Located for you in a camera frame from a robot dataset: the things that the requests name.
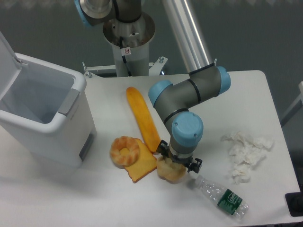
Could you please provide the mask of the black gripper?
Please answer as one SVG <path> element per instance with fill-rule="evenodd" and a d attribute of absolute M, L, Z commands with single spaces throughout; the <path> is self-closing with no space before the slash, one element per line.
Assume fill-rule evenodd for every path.
<path fill-rule="evenodd" d="M 181 154 L 169 151 L 169 146 L 164 140 L 160 141 L 157 147 L 157 153 L 162 155 L 163 160 L 165 160 L 166 158 L 170 158 L 175 163 L 185 165 L 188 173 L 191 171 L 193 171 L 194 173 L 199 173 L 203 162 L 199 158 L 195 158 L 195 160 L 193 161 L 192 154 Z"/>

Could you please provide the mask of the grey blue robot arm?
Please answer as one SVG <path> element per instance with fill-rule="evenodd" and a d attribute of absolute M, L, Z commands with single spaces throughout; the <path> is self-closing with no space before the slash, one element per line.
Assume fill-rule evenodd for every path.
<path fill-rule="evenodd" d="M 157 152 L 198 173 L 202 161 L 192 155 L 204 127 L 200 117 L 189 109 L 226 92 L 231 78 L 225 68 L 211 60 L 191 2 L 165 0 L 162 4 L 189 78 L 175 85 L 162 80 L 148 92 L 170 134 L 169 142 L 157 143 Z M 149 42 L 154 37 L 155 24 L 142 11 L 141 1 L 77 0 L 75 6 L 85 25 L 103 25 L 104 37 L 112 46 L 117 76 L 150 75 Z"/>

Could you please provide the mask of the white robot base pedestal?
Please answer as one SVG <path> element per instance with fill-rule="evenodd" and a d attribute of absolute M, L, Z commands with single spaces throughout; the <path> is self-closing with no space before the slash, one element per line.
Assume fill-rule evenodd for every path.
<path fill-rule="evenodd" d="M 85 75 L 108 75 L 115 73 L 117 77 L 158 76 L 165 74 L 168 58 L 159 57 L 155 62 L 149 59 L 149 44 L 155 35 L 155 23 L 146 13 L 138 20 L 124 23 L 111 19 L 103 24 L 105 40 L 111 45 L 114 65 L 87 67 L 82 64 Z"/>

